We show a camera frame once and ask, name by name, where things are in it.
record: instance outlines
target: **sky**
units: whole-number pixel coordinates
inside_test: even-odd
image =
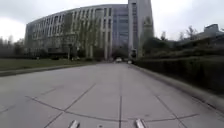
[[[224,28],[223,0],[151,0],[156,36],[163,31],[169,39],[178,39],[189,26],[203,31],[219,24]],[[128,0],[0,0],[0,37],[24,38],[28,22],[67,9],[98,5],[126,4]]]

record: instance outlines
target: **curved building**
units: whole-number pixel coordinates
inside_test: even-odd
[[[145,15],[152,18],[151,12],[142,14],[144,11],[142,9],[145,7],[134,7],[133,3],[145,6],[141,1],[148,1],[150,3],[148,10],[151,10],[150,0],[136,0],[136,2],[129,0],[128,4],[98,5],[62,11],[30,22],[26,26],[26,47],[32,53],[43,49],[47,52],[66,51],[69,44],[76,43],[77,20],[97,19],[102,39],[96,45],[104,49],[105,59],[111,56],[114,47],[127,45],[128,48],[137,49],[135,43],[138,42],[136,39],[139,37],[141,25],[137,25],[139,30],[137,31],[136,23],[141,23]],[[136,11],[136,16],[133,13],[135,10],[139,10],[139,13]],[[66,35],[64,34],[65,22],[69,24]]]

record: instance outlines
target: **paved road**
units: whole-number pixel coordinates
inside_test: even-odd
[[[195,99],[125,64],[98,64],[0,78],[1,128],[223,128]]]

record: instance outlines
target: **grass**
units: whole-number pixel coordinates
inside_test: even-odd
[[[69,60],[24,60],[24,59],[0,59],[0,71],[30,69],[30,68],[43,68],[62,65],[80,65],[89,62],[82,61],[69,61]]]

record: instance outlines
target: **shrub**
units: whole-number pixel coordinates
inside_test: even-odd
[[[139,60],[133,64],[178,78],[193,85],[224,94],[224,59],[220,58],[188,58]]]

